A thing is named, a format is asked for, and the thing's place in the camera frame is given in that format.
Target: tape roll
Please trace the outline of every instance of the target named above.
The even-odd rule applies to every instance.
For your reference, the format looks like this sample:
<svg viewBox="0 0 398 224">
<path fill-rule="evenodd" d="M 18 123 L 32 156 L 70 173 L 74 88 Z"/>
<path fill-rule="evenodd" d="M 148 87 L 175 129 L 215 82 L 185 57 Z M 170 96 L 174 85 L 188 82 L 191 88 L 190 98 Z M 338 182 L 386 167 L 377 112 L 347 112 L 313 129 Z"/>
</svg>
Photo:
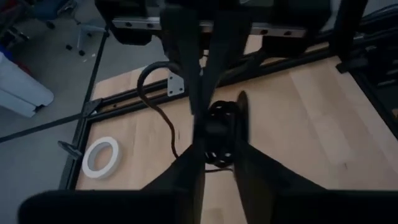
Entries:
<svg viewBox="0 0 398 224">
<path fill-rule="evenodd" d="M 95 170 L 94 163 L 98 153 L 108 147 L 112 147 L 112 156 L 109 163 L 100 170 Z M 116 168 L 118 168 L 121 158 L 118 142 L 112 137 L 103 137 L 97 139 L 89 148 L 86 150 L 81 164 L 83 172 L 87 177 L 94 179 L 102 179 L 110 176 Z"/>
</svg>

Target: black cable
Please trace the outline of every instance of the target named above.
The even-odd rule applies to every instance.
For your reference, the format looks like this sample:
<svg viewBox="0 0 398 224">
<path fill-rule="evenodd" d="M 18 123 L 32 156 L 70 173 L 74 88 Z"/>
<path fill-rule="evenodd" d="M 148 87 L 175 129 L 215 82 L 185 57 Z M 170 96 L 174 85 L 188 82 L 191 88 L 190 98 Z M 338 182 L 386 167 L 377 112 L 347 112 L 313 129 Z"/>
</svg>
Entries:
<svg viewBox="0 0 398 224">
<path fill-rule="evenodd" d="M 138 77 L 137 93 L 138 93 L 139 98 L 142 100 L 142 102 L 144 102 L 148 107 L 156 110 L 156 112 L 158 112 L 161 115 L 161 117 L 164 119 L 164 121 L 166 121 L 167 125 L 170 128 L 171 134 L 172 134 L 172 142 L 171 142 L 172 152 L 173 152 L 173 155 L 175 156 L 175 158 L 178 158 L 177 150 L 175 149 L 175 130 L 174 130 L 173 123 L 169 120 L 169 118 L 167 117 L 167 115 L 164 113 L 164 111 L 162 109 L 160 109 L 157 105 L 150 102 L 150 100 L 148 99 L 148 97 L 146 97 L 144 90 L 143 90 L 145 79 L 148 77 L 148 75 L 151 72 L 153 72 L 154 70 L 157 70 L 158 68 L 168 68 L 170 71 L 172 71 L 174 73 L 178 73 L 178 71 L 180 70 L 179 66 L 176 63 L 172 63 L 172 62 L 155 62 L 155 63 L 148 65 L 145 69 L 143 69 L 143 71 L 141 72 L 141 74 Z"/>
<path fill-rule="evenodd" d="M 380 31 L 374 32 L 372 34 L 366 34 L 363 38 L 371 39 L 371 38 L 375 38 L 375 37 L 383 35 L 383 34 L 393 34 L 393 33 L 397 32 L 397 30 L 398 30 L 398 27 L 393 27 L 393 28 L 386 29 L 386 30 L 380 30 Z"/>
<path fill-rule="evenodd" d="M 385 13 L 385 12 L 388 12 L 388 11 L 392 11 L 392 10 L 394 10 L 396 8 L 398 8 L 398 4 L 391 4 L 389 6 L 386 6 L 384 8 L 381 8 L 381 9 L 378 9 L 378 10 L 374 11 L 374 12 L 364 16 L 363 18 L 367 19 L 367 18 L 370 18 L 370 17 L 376 17 L 377 14 Z"/>
</svg>

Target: wooden tabletop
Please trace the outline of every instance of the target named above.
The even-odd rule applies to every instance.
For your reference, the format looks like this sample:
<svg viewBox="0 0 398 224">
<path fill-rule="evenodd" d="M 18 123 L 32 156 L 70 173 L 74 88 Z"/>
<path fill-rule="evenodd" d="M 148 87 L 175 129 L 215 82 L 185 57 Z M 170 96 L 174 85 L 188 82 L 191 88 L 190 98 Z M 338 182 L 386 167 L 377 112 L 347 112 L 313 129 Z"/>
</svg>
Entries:
<svg viewBox="0 0 398 224">
<path fill-rule="evenodd" d="M 261 40 L 251 37 L 247 52 Z M 398 142 L 351 75 L 339 74 L 337 57 L 219 88 L 215 100 L 235 100 L 246 91 L 250 104 L 250 143 L 296 173 L 328 189 L 398 189 Z M 93 98 L 136 87 L 141 70 L 102 81 Z M 167 77 L 152 74 L 147 83 Z M 173 122 L 176 148 L 192 140 L 192 115 L 187 99 L 160 106 Z M 88 146 L 96 139 L 115 138 L 123 154 L 107 179 L 82 172 L 76 189 L 140 189 L 161 174 L 174 157 L 169 127 L 145 109 L 96 123 Z M 97 159 L 109 161 L 110 151 Z M 230 172 L 206 175 L 202 223 L 245 223 L 238 189 Z"/>
</svg>

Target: concrete floor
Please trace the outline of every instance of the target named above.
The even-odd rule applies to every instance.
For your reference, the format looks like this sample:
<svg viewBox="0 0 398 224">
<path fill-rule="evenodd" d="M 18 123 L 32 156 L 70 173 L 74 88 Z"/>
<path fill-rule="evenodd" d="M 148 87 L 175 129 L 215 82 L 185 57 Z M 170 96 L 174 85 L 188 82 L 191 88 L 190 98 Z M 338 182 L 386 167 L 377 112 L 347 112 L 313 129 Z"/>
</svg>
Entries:
<svg viewBox="0 0 398 224">
<path fill-rule="evenodd" d="M 397 1 L 369 2 L 367 12 Z M 77 18 L 84 22 L 96 17 L 100 15 L 93 1 L 85 1 Z M 101 34 L 86 41 L 86 55 L 81 57 L 76 51 L 65 50 L 65 44 L 71 43 L 72 37 L 76 36 L 75 24 L 63 20 L 55 21 L 55 24 L 55 30 L 48 30 L 35 20 L 21 24 L 21 29 L 31 39 L 12 49 L 15 58 L 29 67 L 33 77 L 54 93 L 54 102 L 33 118 L 23 118 L 0 108 L 0 136 L 81 110 L 96 58 L 93 54 L 97 54 Z M 121 45 L 111 35 L 105 45 L 96 82 L 158 60 L 165 60 L 159 39 L 154 38 L 145 47 L 137 47 Z M 72 122 L 0 144 L 0 223 L 15 223 L 17 208 L 24 199 L 58 187 L 67 153 L 57 146 L 57 141 L 71 142 L 75 127 L 76 122 Z"/>
</svg>

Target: metal bracket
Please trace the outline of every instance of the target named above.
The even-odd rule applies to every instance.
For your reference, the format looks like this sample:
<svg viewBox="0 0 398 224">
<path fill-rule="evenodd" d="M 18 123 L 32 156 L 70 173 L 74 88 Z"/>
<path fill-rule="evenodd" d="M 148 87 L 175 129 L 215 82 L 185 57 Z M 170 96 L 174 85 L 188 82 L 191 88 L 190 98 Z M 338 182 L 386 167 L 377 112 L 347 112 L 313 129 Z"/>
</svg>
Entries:
<svg viewBox="0 0 398 224">
<path fill-rule="evenodd" d="M 83 108 L 81 116 L 83 118 L 87 118 L 89 115 L 96 113 L 95 110 L 101 103 L 102 103 L 102 98 L 97 99 L 97 100 L 91 100 L 91 101 L 85 103 L 85 107 Z"/>
<path fill-rule="evenodd" d="M 63 141 L 58 141 L 58 145 L 65 151 L 69 153 L 74 160 L 79 160 L 80 158 L 83 157 L 83 154 L 73 145 L 63 142 Z"/>
<path fill-rule="evenodd" d="M 167 96 L 174 96 L 185 91 L 184 79 L 170 72 L 167 78 Z"/>
</svg>

